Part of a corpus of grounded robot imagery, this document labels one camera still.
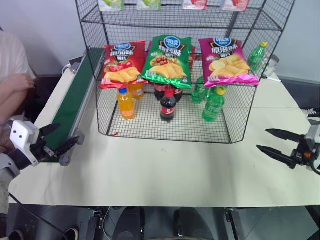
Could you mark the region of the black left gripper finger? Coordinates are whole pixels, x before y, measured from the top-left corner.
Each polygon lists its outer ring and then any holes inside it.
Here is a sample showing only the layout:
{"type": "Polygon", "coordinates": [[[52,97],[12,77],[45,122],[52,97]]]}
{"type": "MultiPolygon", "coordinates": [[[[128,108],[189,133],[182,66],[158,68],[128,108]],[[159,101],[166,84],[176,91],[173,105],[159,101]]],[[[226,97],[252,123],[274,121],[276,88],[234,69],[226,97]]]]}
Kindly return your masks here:
{"type": "Polygon", "coordinates": [[[60,123],[52,123],[40,128],[39,137],[44,138],[46,136],[49,136],[50,134],[54,133],[60,126],[60,123]]]}
{"type": "Polygon", "coordinates": [[[62,156],[63,154],[67,153],[70,149],[72,149],[79,140],[79,136],[74,136],[70,139],[68,139],[65,143],[63,143],[61,146],[56,148],[54,152],[54,156],[62,156]]]}

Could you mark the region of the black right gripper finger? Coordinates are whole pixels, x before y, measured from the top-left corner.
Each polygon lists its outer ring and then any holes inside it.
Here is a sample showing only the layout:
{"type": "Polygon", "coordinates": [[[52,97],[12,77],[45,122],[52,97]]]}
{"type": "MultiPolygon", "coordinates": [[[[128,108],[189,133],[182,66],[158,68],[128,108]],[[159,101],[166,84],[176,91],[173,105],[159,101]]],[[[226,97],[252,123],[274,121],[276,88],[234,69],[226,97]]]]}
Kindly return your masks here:
{"type": "Polygon", "coordinates": [[[305,137],[304,134],[296,134],[296,133],[293,133],[287,130],[282,130],[282,129],[269,128],[269,129],[266,129],[265,131],[279,139],[289,140],[296,143],[299,143],[305,137]]]}
{"type": "Polygon", "coordinates": [[[266,154],[267,156],[271,157],[274,160],[277,160],[283,164],[286,164],[287,166],[294,166],[295,165],[295,163],[291,157],[282,154],[282,152],[279,150],[276,150],[274,148],[267,147],[267,146],[262,146],[262,145],[257,145],[256,147],[261,152],[263,152],[264,154],[266,154]]]}

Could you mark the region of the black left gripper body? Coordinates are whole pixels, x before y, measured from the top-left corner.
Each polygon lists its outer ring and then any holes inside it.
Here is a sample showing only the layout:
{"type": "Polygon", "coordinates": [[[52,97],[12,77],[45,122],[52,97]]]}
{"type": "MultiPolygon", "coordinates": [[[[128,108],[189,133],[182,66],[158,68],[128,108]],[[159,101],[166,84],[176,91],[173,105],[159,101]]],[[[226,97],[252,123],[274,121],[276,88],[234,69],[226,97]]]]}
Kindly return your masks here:
{"type": "Polygon", "coordinates": [[[43,162],[47,158],[55,157],[55,152],[47,147],[45,137],[38,138],[36,143],[30,145],[30,151],[38,162],[43,162]]]}

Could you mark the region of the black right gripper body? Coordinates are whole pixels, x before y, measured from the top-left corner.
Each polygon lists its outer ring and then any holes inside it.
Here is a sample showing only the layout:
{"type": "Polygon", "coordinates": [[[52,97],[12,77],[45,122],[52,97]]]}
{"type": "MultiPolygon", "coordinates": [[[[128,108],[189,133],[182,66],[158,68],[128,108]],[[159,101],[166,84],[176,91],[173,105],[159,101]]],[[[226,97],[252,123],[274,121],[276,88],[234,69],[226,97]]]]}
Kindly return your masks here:
{"type": "Polygon", "coordinates": [[[290,137],[293,142],[298,143],[296,149],[291,153],[292,165],[294,169],[296,165],[308,166],[312,170],[316,170],[314,163],[316,161],[316,143],[312,138],[307,138],[306,135],[293,135],[290,137]]]}

